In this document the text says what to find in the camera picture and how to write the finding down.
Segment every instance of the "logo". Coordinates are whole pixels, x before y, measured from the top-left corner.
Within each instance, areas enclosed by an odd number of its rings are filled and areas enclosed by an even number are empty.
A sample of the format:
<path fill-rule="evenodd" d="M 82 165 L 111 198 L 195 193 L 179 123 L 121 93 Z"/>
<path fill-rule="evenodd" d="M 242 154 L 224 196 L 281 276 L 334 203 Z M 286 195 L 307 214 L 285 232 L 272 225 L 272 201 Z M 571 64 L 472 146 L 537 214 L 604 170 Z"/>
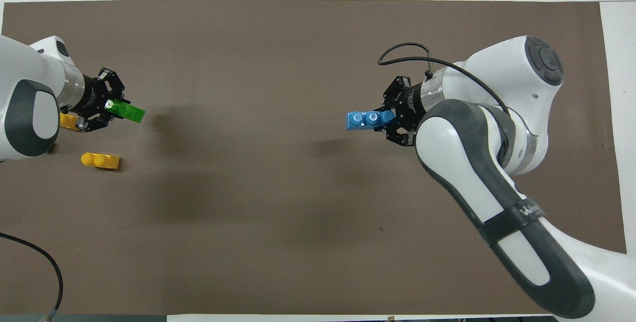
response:
<path fill-rule="evenodd" d="M 406 104 L 408 105 L 408 108 L 411 109 L 411 111 L 413 111 L 413 113 L 417 113 L 415 111 L 415 105 L 413 105 L 413 94 L 415 93 L 415 91 L 411 91 L 408 94 L 408 97 L 406 98 Z"/>
<path fill-rule="evenodd" d="M 539 207 L 536 206 L 523 206 L 521 209 L 519 209 L 519 211 L 525 215 L 528 216 L 536 211 L 539 211 Z"/>
<path fill-rule="evenodd" d="M 95 95 L 95 89 L 93 89 L 91 87 L 90 88 L 90 98 L 88 99 L 88 102 L 86 103 L 86 105 L 84 105 L 82 107 L 82 109 L 85 109 L 86 107 L 90 107 L 91 105 L 93 105 L 93 102 L 95 102 L 96 98 L 97 98 L 97 95 Z"/>

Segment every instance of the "yellow lego brick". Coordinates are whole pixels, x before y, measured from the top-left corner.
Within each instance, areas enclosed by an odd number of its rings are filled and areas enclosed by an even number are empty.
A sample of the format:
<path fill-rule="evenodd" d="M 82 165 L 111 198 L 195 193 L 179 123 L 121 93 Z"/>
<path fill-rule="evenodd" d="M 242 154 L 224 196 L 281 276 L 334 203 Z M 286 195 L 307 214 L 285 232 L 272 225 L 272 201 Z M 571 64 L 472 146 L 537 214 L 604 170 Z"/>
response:
<path fill-rule="evenodd" d="M 72 114 L 64 114 L 60 112 L 60 125 L 65 129 L 70 130 L 79 130 L 75 127 L 75 123 L 77 123 L 78 117 L 73 116 Z"/>
<path fill-rule="evenodd" d="M 119 167 L 119 156 L 92 154 L 86 152 L 81 157 L 83 165 L 96 166 L 97 168 L 117 169 Z"/>

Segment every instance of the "blue block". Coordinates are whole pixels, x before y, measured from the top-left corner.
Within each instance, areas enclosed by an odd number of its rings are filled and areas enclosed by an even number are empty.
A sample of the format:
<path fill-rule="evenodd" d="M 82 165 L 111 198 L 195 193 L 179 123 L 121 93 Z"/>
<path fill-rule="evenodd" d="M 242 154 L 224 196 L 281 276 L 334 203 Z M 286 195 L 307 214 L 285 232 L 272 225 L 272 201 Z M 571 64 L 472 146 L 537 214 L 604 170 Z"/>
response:
<path fill-rule="evenodd" d="M 347 113 L 347 130 L 372 130 L 395 118 L 393 111 L 368 111 Z"/>

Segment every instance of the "green block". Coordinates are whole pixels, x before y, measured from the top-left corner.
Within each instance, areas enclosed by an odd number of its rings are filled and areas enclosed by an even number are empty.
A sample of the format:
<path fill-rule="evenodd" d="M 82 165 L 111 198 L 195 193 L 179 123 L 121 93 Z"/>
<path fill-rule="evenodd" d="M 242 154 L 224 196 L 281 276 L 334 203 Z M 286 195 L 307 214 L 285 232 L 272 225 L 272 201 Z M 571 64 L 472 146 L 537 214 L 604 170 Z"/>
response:
<path fill-rule="evenodd" d="M 104 105 L 106 111 L 112 112 L 131 121 L 141 122 L 146 113 L 143 109 L 136 108 L 133 105 L 118 100 L 107 100 Z"/>

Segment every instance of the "brown mat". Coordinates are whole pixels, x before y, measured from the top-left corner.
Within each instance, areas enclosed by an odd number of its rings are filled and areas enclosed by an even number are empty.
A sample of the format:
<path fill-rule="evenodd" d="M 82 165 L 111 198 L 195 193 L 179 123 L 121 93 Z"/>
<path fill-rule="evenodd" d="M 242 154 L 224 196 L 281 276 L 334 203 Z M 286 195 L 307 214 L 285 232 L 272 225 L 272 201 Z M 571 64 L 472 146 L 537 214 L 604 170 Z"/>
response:
<path fill-rule="evenodd" d="M 2 33 L 117 71 L 141 124 L 62 130 L 0 166 L 0 226 L 45 247 L 63 313 L 542 313 L 413 149 L 345 132 L 420 41 L 458 61 L 518 35 L 561 56 L 550 148 L 516 178 L 575 238 L 625 251 L 598 3 L 144 0 L 7 3 Z M 121 155 L 120 170 L 83 166 Z M 0 242 L 0 314 L 47 311 L 46 261 Z"/>

